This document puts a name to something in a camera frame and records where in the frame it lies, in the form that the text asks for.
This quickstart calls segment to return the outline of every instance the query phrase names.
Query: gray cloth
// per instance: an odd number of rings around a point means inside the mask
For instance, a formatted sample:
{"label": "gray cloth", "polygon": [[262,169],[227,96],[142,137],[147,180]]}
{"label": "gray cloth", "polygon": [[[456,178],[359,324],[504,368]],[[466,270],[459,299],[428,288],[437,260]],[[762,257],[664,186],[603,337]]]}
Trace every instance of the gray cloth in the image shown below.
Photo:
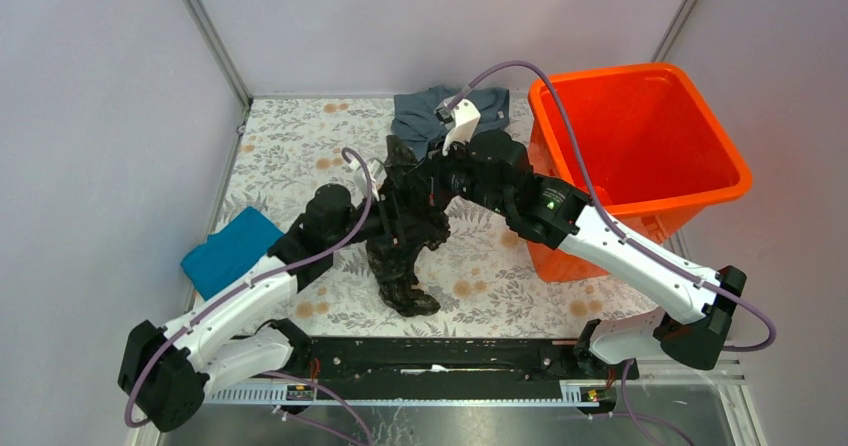
{"label": "gray cloth", "polygon": [[[415,152],[419,161],[427,154],[427,145],[431,140],[447,134],[447,129],[433,111],[439,103],[457,93],[459,89],[436,86],[420,93],[395,95],[392,134],[399,136]],[[468,94],[467,99],[480,110],[480,123],[474,134],[504,129],[509,124],[509,90],[474,90]]]}

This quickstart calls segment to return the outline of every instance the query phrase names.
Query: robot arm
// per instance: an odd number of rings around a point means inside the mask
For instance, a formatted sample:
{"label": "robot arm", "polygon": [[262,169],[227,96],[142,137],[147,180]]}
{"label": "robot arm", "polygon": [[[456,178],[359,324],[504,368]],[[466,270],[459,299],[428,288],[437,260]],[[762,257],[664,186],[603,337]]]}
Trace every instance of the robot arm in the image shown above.
{"label": "robot arm", "polygon": [[[437,111],[437,115],[453,121],[448,125],[453,132],[476,125],[475,116],[463,112],[469,108],[473,104],[463,101],[450,114]],[[590,321],[576,349],[587,369],[660,353],[696,369],[715,366],[736,305],[703,283],[738,296],[746,281],[742,271],[694,264],[616,223],[625,233],[626,241],[620,240],[588,195],[560,179],[534,174],[524,146],[502,131],[480,133],[467,143],[452,141],[449,133],[442,149],[450,154],[445,159],[431,155],[428,174],[441,178],[445,190],[503,215],[510,229],[524,239],[596,264],[657,303],[656,310],[636,317]],[[659,265],[629,241],[645,245],[701,282],[694,284]]]}
{"label": "robot arm", "polygon": [[[144,321],[130,332],[118,376],[118,385],[127,394],[154,352],[173,341],[136,398],[136,406],[160,431],[171,431],[187,421],[204,397],[292,361],[291,340],[296,335],[285,323],[266,324],[250,337],[232,339],[245,321],[268,304],[297,293],[297,279],[288,273],[260,276],[282,266],[279,258],[263,256],[206,303],[161,328]],[[174,340],[183,328],[187,332]]]}

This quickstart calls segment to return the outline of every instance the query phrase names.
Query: orange bucket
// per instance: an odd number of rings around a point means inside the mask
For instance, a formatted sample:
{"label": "orange bucket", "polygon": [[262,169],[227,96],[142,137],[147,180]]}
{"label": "orange bucket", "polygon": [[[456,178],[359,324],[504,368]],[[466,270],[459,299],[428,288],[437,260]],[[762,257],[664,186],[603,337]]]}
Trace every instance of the orange bucket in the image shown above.
{"label": "orange bucket", "polygon": [[[610,214],[662,243],[705,206],[751,188],[751,172],[686,74],[666,63],[551,76],[589,176]],[[553,97],[533,83],[528,153],[536,172],[586,191]],[[607,274],[540,244],[527,244],[544,281]]]}

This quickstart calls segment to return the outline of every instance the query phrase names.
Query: blue cloth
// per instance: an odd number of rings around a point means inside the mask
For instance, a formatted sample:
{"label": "blue cloth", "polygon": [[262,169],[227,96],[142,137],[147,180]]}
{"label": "blue cloth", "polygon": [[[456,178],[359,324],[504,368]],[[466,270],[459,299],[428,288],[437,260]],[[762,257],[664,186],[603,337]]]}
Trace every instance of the blue cloth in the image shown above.
{"label": "blue cloth", "polygon": [[274,223],[248,206],[188,253],[180,265],[197,292],[209,299],[253,267],[282,236]]}

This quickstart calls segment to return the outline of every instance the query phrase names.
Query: purple cable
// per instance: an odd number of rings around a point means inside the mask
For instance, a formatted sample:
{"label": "purple cable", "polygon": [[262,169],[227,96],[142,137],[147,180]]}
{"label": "purple cable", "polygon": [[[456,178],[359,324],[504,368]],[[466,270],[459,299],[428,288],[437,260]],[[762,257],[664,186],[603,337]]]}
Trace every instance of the purple cable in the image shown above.
{"label": "purple cable", "polygon": [[[348,233],[347,236],[345,236],[344,238],[339,240],[339,242],[337,242],[336,244],[331,246],[326,251],[322,251],[322,252],[320,252],[320,253],[318,253],[314,256],[310,256],[306,259],[302,259],[300,261],[295,261],[292,264],[287,264],[287,265],[282,266],[280,268],[259,274],[255,278],[253,278],[254,282],[255,281],[261,281],[263,279],[268,279],[271,276],[274,276],[274,275],[277,275],[277,274],[280,274],[280,273],[284,273],[284,272],[289,271],[291,269],[299,268],[301,266],[314,263],[315,261],[318,261],[319,259],[325,258],[325,257],[333,254],[334,252],[338,251],[342,247],[344,247],[347,243],[350,242],[351,239],[353,239],[353,237],[356,235],[356,233],[359,232],[359,230],[362,228],[362,225],[365,223],[365,220],[368,218],[368,213],[371,212],[372,178],[371,178],[370,172],[368,171],[368,165],[365,163],[365,160],[362,159],[362,156],[360,156],[359,153],[357,153],[356,151],[354,151],[350,148],[343,148],[342,149],[342,157],[348,163],[351,162],[351,159],[350,159],[351,156],[353,157],[353,159],[355,159],[359,163],[359,167],[362,168],[362,170],[365,172],[365,182],[366,182],[367,191],[365,191],[365,208],[363,208],[363,210],[362,210],[362,216],[359,218],[359,221],[357,221],[356,224],[353,226],[353,229],[350,230],[350,233]],[[248,283],[242,283],[239,286],[237,286],[236,288],[234,288],[232,291],[229,291],[227,294],[216,299],[214,302],[212,302],[212,304],[210,304],[208,307],[204,308],[203,311],[201,311],[196,317],[192,318],[191,321],[189,321],[189,326],[195,326],[195,325],[199,324],[203,320],[203,318],[205,318],[206,316],[211,314],[212,311],[215,311],[216,309],[218,309],[219,306],[221,306],[225,302],[232,299],[235,295],[237,295],[237,294],[241,293],[242,291],[244,291],[245,289],[247,289],[248,286],[249,286]],[[136,400],[138,400],[138,393],[139,393],[139,391],[141,391],[141,386],[147,380],[147,377],[150,375],[150,371],[153,369],[153,366],[159,361],[159,358],[161,358],[162,355],[165,354],[165,351],[169,347],[171,347],[180,337],[182,337],[186,333],[188,333],[188,328],[186,328],[185,326],[183,326],[182,328],[177,330],[177,332],[174,333],[173,336],[168,338],[168,340],[165,341],[165,343],[162,344],[162,346],[160,346],[159,349],[157,349],[155,353],[153,353],[153,356],[151,356],[150,360],[147,361],[147,364],[144,365],[144,368],[141,370],[141,374],[139,374],[138,378],[135,380],[135,384],[133,385],[133,388],[130,391],[129,398],[127,399],[127,405],[124,408],[124,423],[127,425],[127,427],[129,427],[129,428],[139,428],[141,426],[144,426],[148,422],[150,422],[149,418],[144,419],[142,421],[134,421],[132,419],[132,409],[133,409],[133,406],[136,403]]]}
{"label": "purple cable", "polygon": [[563,122],[565,122],[565,129],[566,131],[568,131],[568,138],[571,141],[571,148],[574,150],[574,157],[577,159],[577,165],[580,167],[580,173],[583,176],[583,181],[586,183],[586,188],[589,190],[589,196],[592,197],[592,202],[594,203],[595,208],[598,211],[598,215],[600,215],[601,219],[604,221],[604,224],[606,224],[607,227],[613,233],[615,233],[616,236],[619,237],[619,239],[625,240],[627,244],[631,245],[633,248],[653,260],[655,263],[659,264],[660,266],[663,266],[664,268],[668,269],[673,273],[680,275],[683,278],[686,278],[693,284],[702,285],[709,291],[712,291],[713,293],[716,293],[720,296],[724,296],[725,298],[733,301],[739,306],[742,306],[743,308],[747,309],[751,314],[759,318],[760,321],[762,321],[763,324],[766,325],[766,328],[768,329],[768,336],[762,342],[750,346],[725,346],[725,351],[747,353],[752,351],[760,351],[771,346],[772,343],[774,343],[775,339],[777,339],[777,327],[775,326],[771,318],[766,316],[766,314],[763,313],[759,308],[751,304],[748,300],[743,299],[728,291],[725,291],[724,289],[721,289],[721,287],[711,284],[708,281],[704,281],[703,278],[701,278],[700,276],[692,274],[686,269],[681,268],[680,266],[677,266],[676,264],[668,261],[656,252],[652,251],[644,244],[641,244],[638,241],[634,241],[632,239],[625,239],[626,235],[624,231],[622,231],[621,228],[618,227],[618,222],[615,221],[604,209],[603,205],[601,204],[601,200],[598,198],[598,194],[595,192],[595,186],[592,184],[592,181],[589,178],[589,170],[586,168],[586,162],[583,160],[583,154],[580,152],[580,147],[577,145],[577,135],[574,133],[574,128],[571,126],[571,119],[569,119],[568,113],[565,111],[565,106],[563,106],[562,104],[562,100],[559,97],[559,93],[557,93],[556,88],[554,88],[554,85],[551,83],[551,80],[548,78],[548,76],[541,69],[539,69],[538,66],[533,63],[521,60],[504,61],[502,63],[496,64],[477,75],[476,78],[474,78],[470,83],[468,83],[468,86],[464,87],[462,91],[459,92],[459,94],[454,96],[450,103],[448,103],[448,109],[450,110],[456,107],[456,105],[459,104],[460,101],[465,99],[465,96],[467,96],[472,89],[474,89],[478,84],[480,84],[481,81],[486,79],[488,76],[497,71],[512,66],[521,66],[536,73],[536,75],[539,76],[539,78],[545,83],[545,86],[548,88],[548,91],[554,98],[554,102],[557,105],[559,114],[560,116],[562,116]]}
{"label": "purple cable", "polygon": [[621,373],[621,399],[622,401],[624,401],[624,409],[627,410],[627,415],[630,416],[630,419],[633,420],[633,423],[636,425],[637,428],[639,428],[639,431],[641,431],[646,438],[650,439],[657,446],[665,446],[662,441],[655,438],[653,434],[651,434],[650,432],[648,432],[647,429],[645,429],[645,426],[643,426],[642,423],[639,422],[639,419],[636,417],[636,413],[633,412],[633,408],[630,407],[630,399],[627,397],[627,373],[630,372],[630,366],[633,366],[633,359],[627,360],[627,362],[624,364],[624,371]]}
{"label": "purple cable", "polygon": [[311,419],[307,419],[307,418],[301,418],[301,417],[300,417],[299,415],[297,415],[297,414],[288,414],[288,413],[285,413],[285,412],[284,412],[284,413],[283,413],[283,421],[286,421],[286,420],[287,420],[287,419],[289,419],[289,418],[291,418],[291,419],[293,419],[293,420],[295,420],[295,421],[298,421],[298,422],[301,422],[301,423],[308,424],[308,425],[310,425],[310,426],[316,427],[316,428],[318,428],[318,429],[320,429],[320,430],[322,430],[322,431],[326,431],[326,432],[328,432],[328,433],[332,434],[333,436],[336,436],[336,437],[338,437],[338,438],[342,438],[342,439],[344,439],[345,441],[347,441],[348,443],[353,443],[353,444],[355,444],[356,446],[370,446],[370,445],[368,445],[368,444],[363,443],[362,441],[359,441],[359,440],[353,439],[353,438],[351,438],[350,436],[348,436],[348,435],[346,435],[346,434],[342,433],[341,431],[339,431],[339,430],[337,430],[337,429],[333,429],[333,428],[331,428],[331,427],[327,426],[326,424],[321,424],[321,423],[319,423],[318,421],[313,421],[313,420],[311,420]]}
{"label": "purple cable", "polygon": [[[344,407],[347,410],[347,412],[350,413],[351,416],[353,416],[353,419],[355,419],[356,422],[359,423],[359,427],[362,428],[362,430],[365,432],[365,437],[368,438],[368,442],[365,443],[364,446],[371,446],[371,445],[374,444],[374,435],[371,434],[371,428],[368,427],[368,424],[365,423],[365,420],[362,419],[362,416],[360,416],[356,412],[356,410],[353,409],[353,407],[351,405],[347,404],[347,401],[342,399],[342,397],[339,396],[338,394],[336,394],[335,391],[333,391],[332,389],[330,389],[326,386],[323,386],[321,384],[318,384],[315,381],[309,381],[308,379],[298,378],[297,376],[292,376],[290,374],[281,373],[279,371],[265,371],[262,374],[266,375],[266,376],[273,376],[275,378],[285,379],[285,380],[288,380],[288,381],[294,381],[294,382],[297,382],[297,383],[307,384],[309,386],[312,386],[315,389],[318,389],[320,391],[325,392],[328,396],[335,399],[339,404],[341,404],[342,407]],[[341,433],[341,432],[336,431],[336,430],[329,428],[329,427],[327,427],[327,429],[324,429],[324,431],[332,432],[333,434],[336,434],[336,433],[344,434],[344,433]]]}

